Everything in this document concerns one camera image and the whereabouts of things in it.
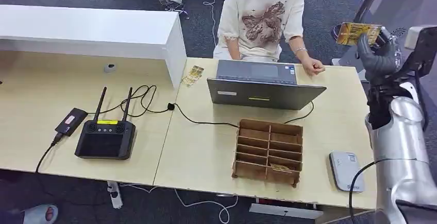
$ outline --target bracelet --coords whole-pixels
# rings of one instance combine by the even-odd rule
[[[301,50],[304,50],[304,51],[308,51],[306,48],[304,48],[304,47],[298,47],[297,49],[296,49],[296,53],[298,53],[299,51],[301,51]]]

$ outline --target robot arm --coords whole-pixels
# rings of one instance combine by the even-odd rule
[[[358,44],[371,85],[365,122],[377,172],[377,224],[437,223],[437,187],[425,148],[427,117],[419,82],[429,73],[437,52],[437,27],[410,29],[407,47],[412,47],[415,37],[414,52],[403,65],[394,36],[385,35],[385,44],[375,53],[366,35]],[[414,89],[401,87],[411,72],[420,105],[414,101]]]

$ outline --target person's hand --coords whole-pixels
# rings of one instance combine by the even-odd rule
[[[302,61],[302,66],[304,66],[305,72],[310,76],[318,75],[320,72],[325,71],[322,62],[310,57]]]

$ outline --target black robotic glove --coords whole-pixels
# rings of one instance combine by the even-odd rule
[[[366,70],[366,79],[372,85],[379,85],[386,76],[395,73],[400,68],[400,50],[396,38],[390,39],[376,53],[369,44],[366,33],[358,39],[358,55]]]

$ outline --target butterfly print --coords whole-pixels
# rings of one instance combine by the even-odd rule
[[[246,38],[254,41],[260,36],[261,42],[279,42],[281,39],[280,15],[285,14],[284,4],[277,2],[273,4],[262,16],[245,15],[242,17],[247,27]],[[273,32],[263,34],[265,27],[271,28]]]

